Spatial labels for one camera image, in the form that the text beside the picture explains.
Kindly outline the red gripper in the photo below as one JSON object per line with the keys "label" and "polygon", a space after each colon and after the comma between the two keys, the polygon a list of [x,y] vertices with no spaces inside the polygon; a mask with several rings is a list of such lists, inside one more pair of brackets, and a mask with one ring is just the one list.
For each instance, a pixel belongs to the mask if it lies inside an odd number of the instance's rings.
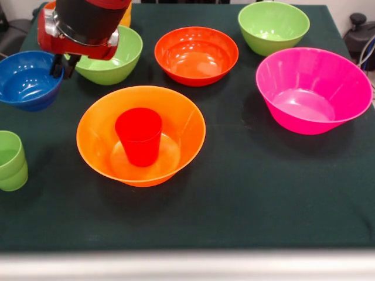
{"label": "red gripper", "polygon": [[[70,79],[81,55],[97,60],[109,60],[114,56],[119,43],[118,29],[103,44],[82,44],[60,31],[55,18],[54,10],[43,8],[37,20],[37,42],[40,48],[55,54],[49,73],[53,78],[59,78],[64,70],[64,79]],[[62,54],[69,54],[65,56],[64,66]]]}

